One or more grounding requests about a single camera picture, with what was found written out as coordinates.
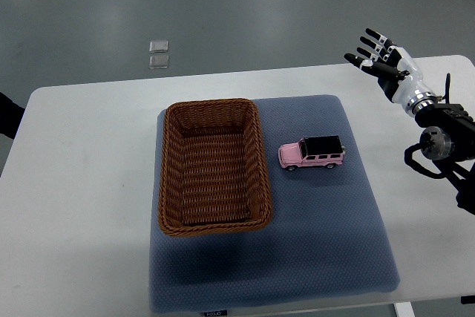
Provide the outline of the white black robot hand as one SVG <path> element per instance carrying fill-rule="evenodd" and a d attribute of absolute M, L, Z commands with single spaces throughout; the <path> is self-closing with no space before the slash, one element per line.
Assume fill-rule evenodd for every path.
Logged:
<path fill-rule="evenodd" d="M 379 32 L 367 28 L 360 38 L 364 48 L 344 58 L 360 71 L 377 78 L 379 87 L 392 103 L 399 104 L 406 114 L 416 113 L 438 102 L 435 93 L 424 83 L 422 70 L 402 47 Z"/>

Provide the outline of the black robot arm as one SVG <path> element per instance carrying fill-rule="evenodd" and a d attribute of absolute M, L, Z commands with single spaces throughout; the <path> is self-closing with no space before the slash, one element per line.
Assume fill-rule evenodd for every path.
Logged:
<path fill-rule="evenodd" d="M 473 214 L 474 169 L 460 163 L 474 160 L 474 119 L 462 105 L 450 102 L 450 84 L 448 74 L 443 102 L 416 112 L 415 121 L 424 131 L 419 142 L 404 151 L 404 162 L 426 177 L 448 180 L 457 190 L 457 206 Z"/>

